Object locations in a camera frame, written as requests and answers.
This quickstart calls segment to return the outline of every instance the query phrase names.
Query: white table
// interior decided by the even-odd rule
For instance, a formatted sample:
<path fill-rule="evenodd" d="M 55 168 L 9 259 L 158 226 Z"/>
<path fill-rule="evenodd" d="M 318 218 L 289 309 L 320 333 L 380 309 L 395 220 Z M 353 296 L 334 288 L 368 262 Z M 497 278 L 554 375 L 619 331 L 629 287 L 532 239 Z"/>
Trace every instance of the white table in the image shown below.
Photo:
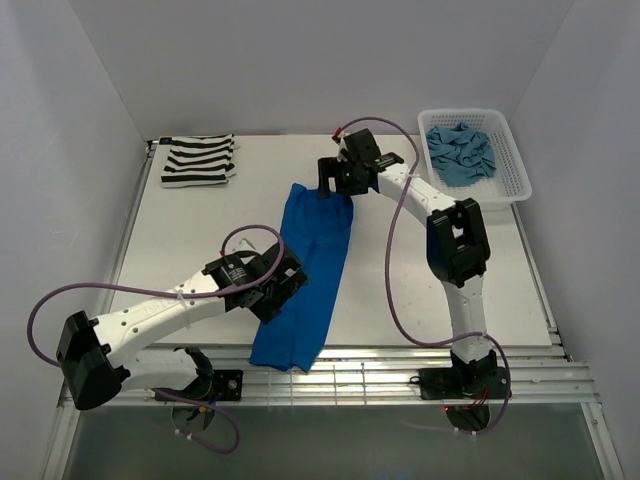
<path fill-rule="evenodd" d="M 413 162 L 401 136 L 378 135 L 383 152 Z M 291 184 L 317 186 L 316 160 L 336 153 L 327 135 L 241 136 L 237 175 L 224 187 L 163 189 L 168 146 L 158 146 L 126 251 L 119 283 L 166 290 L 219 257 L 225 235 L 249 223 L 278 228 Z M 409 343 L 396 330 L 386 303 L 383 255 L 395 203 L 375 193 L 354 197 L 355 219 L 327 346 L 384 347 Z M 488 331 L 503 345 L 550 345 L 547 323 L 511 209 L 484 214 L 491 246 L 484 299 Z M 245 235 L 260 250 L 269 234 Z M 451 336 L 442 286 L 426 262 L 425 231 L 403 213 L 392 253 L 394 299 L 405 328 L 425 341 Z M 117 293 L 112 310 L 140 297 Z M 258 320 L 244 309 L 206 319 L 161 344 L 250 345 Z"/>

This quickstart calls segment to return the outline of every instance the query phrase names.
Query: black and white striped cloth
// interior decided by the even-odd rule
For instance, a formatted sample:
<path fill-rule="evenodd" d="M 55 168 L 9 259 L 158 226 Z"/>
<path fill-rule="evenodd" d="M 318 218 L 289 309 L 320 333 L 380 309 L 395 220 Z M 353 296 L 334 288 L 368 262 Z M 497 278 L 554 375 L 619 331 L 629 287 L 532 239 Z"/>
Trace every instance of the black and white striped cloth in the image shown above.
<path fill-rule="evenodd" d="M 235 175 L 231 162 L 233 135 L 219 137 L 172 137 L 171 150 L 162 170 L 165 188 L 223 185 Z"/>

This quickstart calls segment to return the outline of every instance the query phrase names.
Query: white plastic basket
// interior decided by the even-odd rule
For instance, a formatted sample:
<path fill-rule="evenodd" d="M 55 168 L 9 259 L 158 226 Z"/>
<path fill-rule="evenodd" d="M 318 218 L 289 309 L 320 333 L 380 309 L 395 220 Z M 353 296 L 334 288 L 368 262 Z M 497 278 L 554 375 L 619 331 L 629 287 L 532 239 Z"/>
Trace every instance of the white plastic basket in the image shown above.
<path fill-rule="evenodd" d="M 489 137 L 496 158 L 496 172 L 492 178 L 481 178 L 468 187 L 450 187 L 431 166 L 427 132 L 432 127 L 453 128 L 460 122 L 484 132 Z M 429 183 L 443 193 L 457 199 L 473 198 L 481 206 L 499 209 L 511 202 L 531 196 L 531 184 L 522 164 L 507 119 L 496 110 L 482 108 L 425 110 L 418 115 L 424 158 L 429 170 Z"/>

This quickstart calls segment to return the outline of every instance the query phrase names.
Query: blue cloth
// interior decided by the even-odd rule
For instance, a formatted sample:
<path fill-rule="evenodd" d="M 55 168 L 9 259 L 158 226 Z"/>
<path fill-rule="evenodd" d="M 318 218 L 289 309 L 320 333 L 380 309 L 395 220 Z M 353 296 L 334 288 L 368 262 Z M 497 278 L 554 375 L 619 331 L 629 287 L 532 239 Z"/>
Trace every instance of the blue cloth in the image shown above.
<path fill-rule="evenodd" d="M 282 307 L 280 315 L 260 324 L 249 362 L 287 371 L 309 371 L 324 347 L 340 277 L 349 248 L 353 202 L 332 194 L 318 200 L 317 190 L 293 184 L 280 234 L 302 262 L 309 282 Z"/>
<path fill-rule="evenodd" d="M 495 174 L 489 138 L 464 122 L 452 129 L 433 127 L 427 132 L 427 144 L 431 165 L 450 187 L 466 187 Z"/>

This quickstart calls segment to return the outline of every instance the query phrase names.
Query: white wall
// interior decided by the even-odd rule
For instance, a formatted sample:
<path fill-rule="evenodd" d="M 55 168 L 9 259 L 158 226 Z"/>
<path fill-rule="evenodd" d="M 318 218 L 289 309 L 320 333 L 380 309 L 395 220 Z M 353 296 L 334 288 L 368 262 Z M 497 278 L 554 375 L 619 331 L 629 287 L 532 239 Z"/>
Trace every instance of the white wall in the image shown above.
<path fill-rule="evenodd" d="M 70 0 L 147 138 L 510 115 L 573 0 Z"/>
<path fill-rule="evenodd" d="M 627 478 L 640 478 L 639 117 L 640 3 L 576 0 L 511 126 L 533 184 L 527 235 Z"/>
<path fill-rule="evenodd" d="M 62 384 L 29 350 L 32 305 L 110 269 L 144 142 L 67 0 L 0 1 L 0 478 L 38 478 Z M 43 310 L 53 354 L 66 316 Z"/>

